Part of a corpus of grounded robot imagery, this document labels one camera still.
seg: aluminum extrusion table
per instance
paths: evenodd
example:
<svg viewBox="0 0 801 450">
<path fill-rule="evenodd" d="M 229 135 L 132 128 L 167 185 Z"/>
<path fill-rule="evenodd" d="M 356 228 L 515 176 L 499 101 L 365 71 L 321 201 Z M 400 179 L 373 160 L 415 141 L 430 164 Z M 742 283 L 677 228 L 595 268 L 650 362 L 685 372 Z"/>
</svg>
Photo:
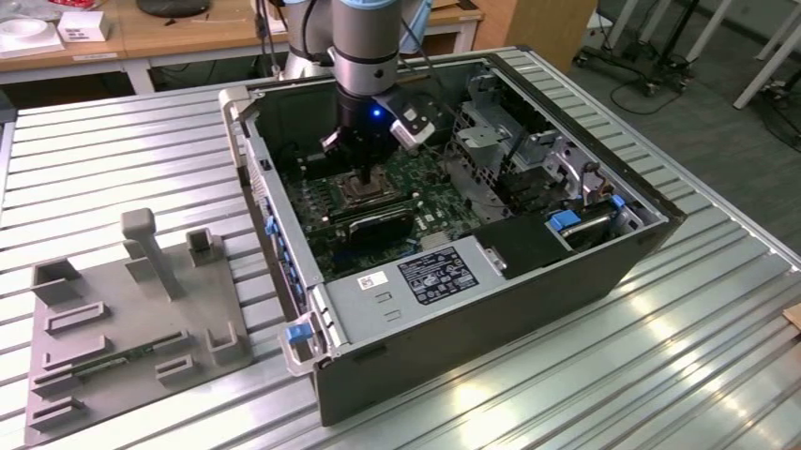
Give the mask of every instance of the aluminum extrusion table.
<svg viewBox="0 0 801 450">
<path fill-rule="evenodd" d="M 542 59 L 499 53 L 690 214 L 611 294 L 320 427 L 309 380 L 285 371 L 273 336 L 283 318 L 225 146 L 221 86 L 22 111 L 0 153 L 0 449 L 22 446 L 30 265 L 122 258 L 114 221 L 133 205 L 156 213 L 161 245 L 192 227 L 224 235 L 257 361 L 48 448 L 798 444 L 801 345 L 781 316 L 801 295 L 798 257 Z"/>
</svg>

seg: circuit board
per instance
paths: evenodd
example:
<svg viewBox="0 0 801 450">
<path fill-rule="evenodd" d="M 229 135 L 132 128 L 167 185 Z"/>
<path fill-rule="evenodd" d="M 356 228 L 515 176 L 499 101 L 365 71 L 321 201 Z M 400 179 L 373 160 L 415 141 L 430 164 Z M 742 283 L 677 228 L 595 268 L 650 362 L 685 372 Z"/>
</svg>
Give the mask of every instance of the circuit board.
<svg viewBox="0 0 801 450">
<path fill-rule="evenodd" d="M 341 188 L 343 177 L 353 175 L 285 183 L 311 252 L 328 281 L 424 250 L 420 240 L 426 242 L 427 236 L 447 242 L 480 226 L 478 216 L 440 167 L 439 156 L 431 150 L 419 155 L 403 150 L 393 152 L 375 173 L 385 177 L 387 200 L 360 210 L 351 207 L 351 198 Z M 399 209 L 411 211 L 414 221 L 411 232 L 403 239 L 372 248 L 343 245 L 348 226 L 356 220 Z"/>
</svg>

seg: blue plastic latch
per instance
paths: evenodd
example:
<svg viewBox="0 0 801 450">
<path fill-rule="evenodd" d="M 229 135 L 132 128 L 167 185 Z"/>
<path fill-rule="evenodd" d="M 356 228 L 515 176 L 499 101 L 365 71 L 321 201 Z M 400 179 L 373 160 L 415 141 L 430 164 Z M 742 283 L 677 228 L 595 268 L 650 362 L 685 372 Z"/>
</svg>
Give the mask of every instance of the blue plastic latch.
<svg viewBox="0 0 801 450">
<path fill-rule="evenodd" d="M 623 198 L 619 195 L 612 195 L 611 196 L 611 204 L 614 205 L 614 207 L 616 209 L 620 209 L 623 206 L 626 206 L 626 201 L 623 200 Z"/>
<path fill-rule="evenodd" d="M 312 336 L 313 331 L 309 323 L 300 323 L 287 328 L 287 341 L 291 345 L 309 340 Z"/>
<path fill-rule="evenodd" d="M 580 218 L 575 215 L 572 211 L 560 211 L 550 216 L 550 225 L 552 229 L 560 232 L 567 227 L 571 227 L 578 222 L 580 222 Z"/>
<path fill-rule="evenodd" d="M 267 236 L 271 236 L 277 233 L 277 224 L 275 223 L 275 216 L 267 217 L 267 227 L 264 227 L 264 232 L 267 232 Z"/>
</svg>

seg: warning label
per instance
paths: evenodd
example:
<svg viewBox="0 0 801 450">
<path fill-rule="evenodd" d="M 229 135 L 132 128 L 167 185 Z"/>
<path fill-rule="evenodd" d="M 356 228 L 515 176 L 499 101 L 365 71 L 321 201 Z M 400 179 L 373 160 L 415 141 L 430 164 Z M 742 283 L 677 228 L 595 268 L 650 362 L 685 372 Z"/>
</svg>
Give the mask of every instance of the warning label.
<svg viewBox="0 0 801 450">
<path fill-rule="evenodd" d="M 478 279 L 454 247 L 397 265 L 416 301 L 428 305 L 472 286 Z"/>
</svg>

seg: black wheel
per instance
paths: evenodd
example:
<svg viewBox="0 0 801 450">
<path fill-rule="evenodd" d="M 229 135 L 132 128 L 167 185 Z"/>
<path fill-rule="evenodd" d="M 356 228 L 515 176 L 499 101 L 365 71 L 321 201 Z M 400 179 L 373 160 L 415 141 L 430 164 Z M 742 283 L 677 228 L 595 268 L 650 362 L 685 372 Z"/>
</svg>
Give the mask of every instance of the black wheel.
<svg viewBox="0 0 801 450">
<path fill-rule="evenodd" d="M 583 67 L 586 67 L 586 66 L 587 66 L 587 61 L 588 61 L 588 58 L 587 58 L 587 56 L 586 56 L 584 54 L 582 54 L 582 53 L 580 53 L 578 56 L 575 56 L 575 57 L 572 58 L 572 63 L 574 63 L 574 64 L 575 64 L 575 66 L 576 66 L 576 67 L 579 67 L 579 68 L 583 68 Z"/>
</svg>

